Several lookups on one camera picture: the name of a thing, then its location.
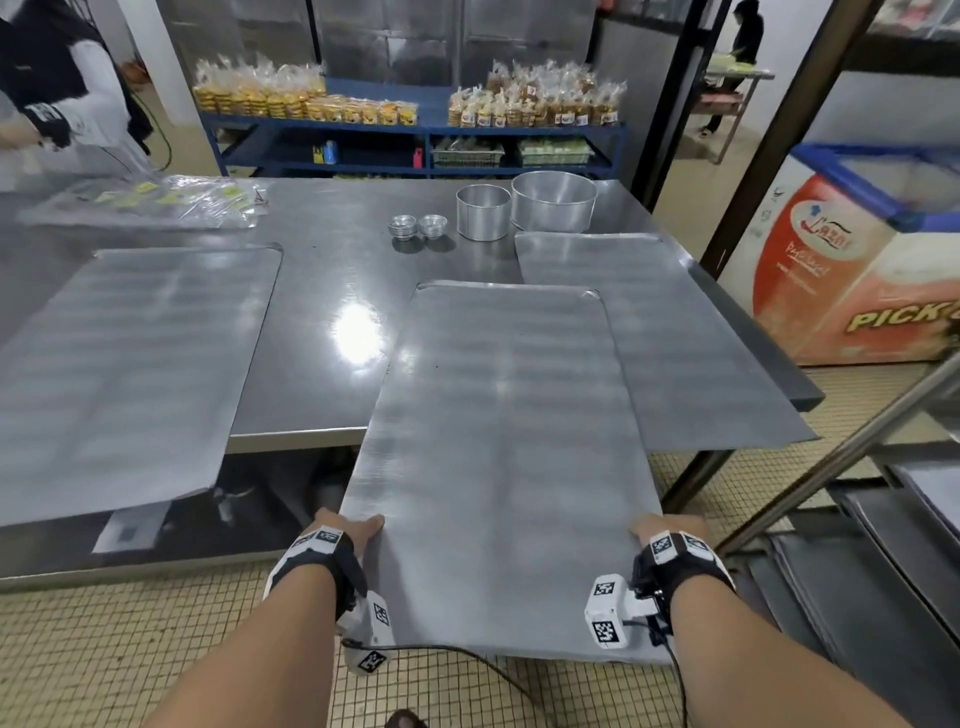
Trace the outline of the person's right hand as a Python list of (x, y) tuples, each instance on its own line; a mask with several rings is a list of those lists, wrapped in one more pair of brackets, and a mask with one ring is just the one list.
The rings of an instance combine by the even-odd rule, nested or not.
[(712, 548), (710, 528), (702, 516), (647, 513), (639, 518), (664, 518), (664, 532), (639, 553), (642, 577), (654, 585), (664, 612), (679, 588), (695, 577), (708, 577), (737, 590)]

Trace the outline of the person's left hand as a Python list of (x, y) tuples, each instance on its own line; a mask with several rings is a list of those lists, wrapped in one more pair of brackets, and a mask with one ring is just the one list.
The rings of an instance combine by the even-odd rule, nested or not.
[(284, 577), (295, 569), (319, 566), (329, 572), (334, 583), (335, 617), (354, 607), (357, 598), (366, 596), (368, 580), (360, 558), (363, 551), (353, 551), (347, 534), (347, 519), (321, 509), (315, 523), (299, 535), (270, 571), (263, 599), (267, 599)]

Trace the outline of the large round cake tin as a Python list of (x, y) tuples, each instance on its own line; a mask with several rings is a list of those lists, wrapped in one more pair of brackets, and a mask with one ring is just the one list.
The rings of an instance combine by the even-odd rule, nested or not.
[(583, 234), (592, 223), (596, 182), (561, 171), (532, 171), (510, 182), (510, 222), (523, 232)]

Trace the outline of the blue metal shelf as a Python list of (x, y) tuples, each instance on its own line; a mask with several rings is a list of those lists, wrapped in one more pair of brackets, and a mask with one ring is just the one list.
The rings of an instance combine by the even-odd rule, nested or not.
[[(358, 80), (330, 79), (330, 91), (372, 100), (398, 100), (418, 105), (418, 122), (407, 126), (366, 126), (262, 117), (221, 115), (200, 111), (201, 127), (220, 172), (252, 170), (256, 177), (332, 178), (382, 176), (394, 178), (508, 179), (531, 171), (562, 171), (594, 180), (618, 176), (628, 129), (614, 127), (464, 128), (447, 125), (451, 91), (446, 87), (390, 85)], [(435, 167), (431, 150), (443, 137), (474, 137), (500, 142), (505, 155), (497, 168)], [(593, 147), (591, 162), (582, 166), (522, 165), (518, 142), (523, 138), (583, 138)], [(312, 162), (312, 146), (334, 140), (340, 162), (325, 166)]]

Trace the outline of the pile of yellow pastry packets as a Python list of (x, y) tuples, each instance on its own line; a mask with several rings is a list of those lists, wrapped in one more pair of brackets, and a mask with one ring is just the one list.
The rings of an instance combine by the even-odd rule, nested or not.
[(366, 126), (413, 127), (419, 122), (414, 102), (333, 93), (322, 64), (276, 66), (263, 56), (253, 64), (224, 55), (198, 60), (191, 93), (202, 112), (221, 116)]

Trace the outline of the large aluminium baking tray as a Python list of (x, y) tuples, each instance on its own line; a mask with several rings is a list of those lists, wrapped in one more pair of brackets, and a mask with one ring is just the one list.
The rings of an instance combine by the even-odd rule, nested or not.
[(210, 491), (282, 256), (96, 252), (0, 347), (0, 528)]
[(642, 628), (599, 647), (585, 619), (661, 511), (593, 289), (417, 285), (340, 511), (385, 518), (364, 570), (400, 648), (670, 662)]
[(650, 452), (818, 438), (662, 238), (520, 231), (514, 249), (525, 284), (599, 294)]

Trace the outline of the red and white chest freezer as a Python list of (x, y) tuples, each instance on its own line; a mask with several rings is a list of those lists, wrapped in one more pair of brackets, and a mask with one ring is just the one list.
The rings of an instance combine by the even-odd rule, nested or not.
[(960, 146), (800, 143), (719, 284), (799, 366), (960, 349)]

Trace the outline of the stainless steel cabinet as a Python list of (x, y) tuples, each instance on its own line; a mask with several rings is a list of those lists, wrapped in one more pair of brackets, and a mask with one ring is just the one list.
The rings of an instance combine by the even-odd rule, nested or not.
[(582, 63), (597, 0), (156, 0), (184, 71), (322, 64), (336, 79), (451, 87), (495, 62)]

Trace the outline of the metal tray rack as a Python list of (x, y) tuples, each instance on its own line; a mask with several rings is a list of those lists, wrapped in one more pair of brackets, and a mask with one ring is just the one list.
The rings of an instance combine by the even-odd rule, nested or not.
[[(933, 402), (935, 396), (946, 394), (960, 386), (960, 352), (954, 353), (924, 378), (920, 379), (898, 399), (888, 404), (872, 419), (863, 424), (843, 443), (810, 467), (792, 485), (764, 506), (734, 533), (740, 547), (747, 546), (766, 533), (769, 528), (805, 503), (816, 493), (824, 490), (849, 467), (864, 459), (876, 449), (884, 438), (898, 430), (909, 417), (922, 406)], [(960, 690), (960, 647), (949, 631), (940, 626), (930, 610), (921, 605), (904, 577), (894, 575), (893, 565), (882, 565), (882, 556), (877, 546), (867, 545), (863, 538), (823, 538), (812, 542), (802, 537), (789, 537), (789, 543), (798, 542), (801, 573), (793, 571), (793, 564), (786, 562), (786, 572), (781, 571), (783, 538), (776, 538), (773, 552), (756, 553), (754, 564), (768, 564), (768, 576), (773, 578), (774, 612), (753, 573), (746, 571), (747, 602), (776, 630), (782, 625), (778, 616), (786, 617), (784, 635), (798, 638), (799, 643), (821, 657), (832, 661), (829, 647), (823, 645), (816, 633), (817, 623), (810, 623), (805, 613), (805, 602), (797, 600), (794, 590), (807, 598), (810, 586), (822, 581), (825, 586), (838, 586), (841, 574), (837, 565), (827, 568), (827, 574), (813, 574), (813, 557), (832, 556), (846, 567), (846, 574), (853, 577), (855, 586), (866, 587), (867, 595), (874, 604), (861, 616), (854, 616), (852, 589), (846, 595), (834, 595), (828, 600), (841, 610), (846, 621), (840, 626), (844, 639), (853, 647), (853, 666), (865, 669), (864, 676), (879, 679), (881, 683), (906, 685), (930, 682), (943, 684), (949, 690)]]

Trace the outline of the person's left forearm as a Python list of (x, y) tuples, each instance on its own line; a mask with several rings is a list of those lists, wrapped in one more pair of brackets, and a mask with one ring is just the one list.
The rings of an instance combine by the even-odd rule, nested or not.
[(327, 728), (336, 603), (324, 566), (295, 568), (141, 728)]

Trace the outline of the person's right forearm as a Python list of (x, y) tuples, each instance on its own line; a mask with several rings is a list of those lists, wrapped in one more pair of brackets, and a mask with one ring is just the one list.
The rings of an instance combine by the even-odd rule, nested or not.
[(681, 584), (671, 620), (694, 728), (912, 728), (714, 577)]

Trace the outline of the green plastic basket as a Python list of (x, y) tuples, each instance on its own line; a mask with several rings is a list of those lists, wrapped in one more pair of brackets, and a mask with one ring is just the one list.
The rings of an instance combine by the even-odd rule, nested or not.
[(582, 166), (594, 157), (594, 147), (582, 137), (523, 137), (517, 149), (525, 167)]
[(505, 153), (500, 142), (486, 137), (444, 136), (434, 141), (431, 160), (435, 167), (498, 168)]

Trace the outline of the stack of trays in rack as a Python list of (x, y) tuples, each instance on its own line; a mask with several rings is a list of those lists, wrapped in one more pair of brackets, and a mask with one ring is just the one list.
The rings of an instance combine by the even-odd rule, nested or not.
[(827, 488), (793, 530), (738, 555), (751, 605), (803, 645), (903, 702), (960, 691), (960, 531), (904, 466)]

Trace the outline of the pile of clear plastic bags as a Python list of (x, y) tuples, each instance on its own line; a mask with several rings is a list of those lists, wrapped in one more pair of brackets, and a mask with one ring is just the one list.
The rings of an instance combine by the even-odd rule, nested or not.
[(246, 230), (269, 212), (269, 184), (214, 176), (87, 177), (18, 211), (25, 225)]

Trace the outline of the white paper label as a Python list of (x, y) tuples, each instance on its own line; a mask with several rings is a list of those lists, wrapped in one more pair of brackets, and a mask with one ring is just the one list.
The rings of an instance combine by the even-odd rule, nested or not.
[(172, 501), (161, 501), (113, 511), (91, 552), (111, 554), (152, 550), (160, 539), (171, 506)]

